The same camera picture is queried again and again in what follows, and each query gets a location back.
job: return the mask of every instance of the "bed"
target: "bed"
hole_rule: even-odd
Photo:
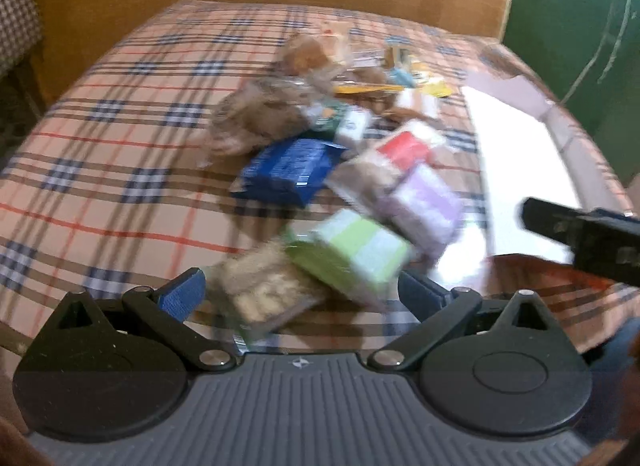
[[[228,186],[246,158],[198,167],[207,108],[244,78],[270,69],[274,53],[321,19],[353,23],[366,42],[411,45],[454,88],[441,119],[458,149],[435,167],[465,203],[465,226],[487,239],[478,146],[460,86],[470,70],[496,77],[535,74],[491,38],[452,35],[407,20],[309,6],[182,0],[132,32],[51,107],[2,172],[0,187],[0,336],[24,352],[67,291],[116,297],[159,287],[182,271],[212,265],[276,235],[288,222],[310,226],[344,207],[324,189],[306,210],[241,203]],[[568,112],[548,126],[586,209],[631,209],[609,165]],[[381,122],[368,137],[392,128]],[[638,290],[547,276],[518,258],[484,260],[486,295],[535,289],[580,351],[611,337],[638,313]],[[473,277],[464,277],[465,281]],[[378,348],[417,323],[391,297],[385,314],[333,298],[259,344],[268,351]],[[230,338],[215,306],[187,322]]]

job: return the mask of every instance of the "blue package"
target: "blue package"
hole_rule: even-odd
[[[232,197],[306,207],[345,150],[318,139],[285,139],[258,154],[232,184]]]
[[[415,88],[414,77],[403,68],[392,68],[387,72],[389,79],[395,84],[401,84],[408,88]]]

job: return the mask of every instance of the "white paper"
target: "white paper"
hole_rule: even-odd
[[[463,96],[476,128],[494,255],[522,254],[570,262],[567,246],[522,227],[527,197],[580,208],[574,184],[546,126],[474,88]]]

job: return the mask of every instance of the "metal screw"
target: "metal screw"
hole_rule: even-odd
[[[211,367],[226,365],[229,361],[231,361],[231,356],[229,353],[221,350],[210,350],[204,351],[200,354],[200,361],[205,365],[209,365]]]
[[[404,361],[404,354],[399,351],[378,351],[373,360],[381,367],[397,367]]]

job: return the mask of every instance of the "plastic bag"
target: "plastic bag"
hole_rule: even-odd
[[[291,263],[280,238],[204,272],[207,297],[245,341],[261,339],[331,293]]]
[[[369,110],[333,99],[324,102],[325,111],[301,137],[321,139],[344,146],[344,159],[357,155],[364,145],[364,134],[371,124]]]
[[[242,155],[274,141],[298,135],[322,113],[318,100],[331,88],[333,72],[303,78],[259,78],[215,105],[204,143],[206,166],[211,157]]]
[[[390,286],[413,256],[405,239],[348,209],[291,236],[286,251],[318,280],[377,311],[386,310]]]
[[[380,206],[400,232],[432,261],[462,222],[463,204],[426,164],[416,165]]]
[[[424,92],[421,88],[406,88],[396,94],[393,105],[383,115],[404,123],[408,119],[423,119],[429,121],[437,129],[444,128],[439,119],[440,104],[438,98]]]
[[[317,139],[287,139],[265,148],[230,188],[239,199],[306,207],[345,149]]]
[[[278,65],[287,76],[304,76],[311,70],[329,65],[351,67],[351,23],[325,21],[319,24],[321,33],[298,32],[289,37],[278,51]]]
[[[364,215],[381,218],[380,200],[413,166],[431,161],[446,139],[422,121],[412,119],[381,142],[340,164],[326,184]]]

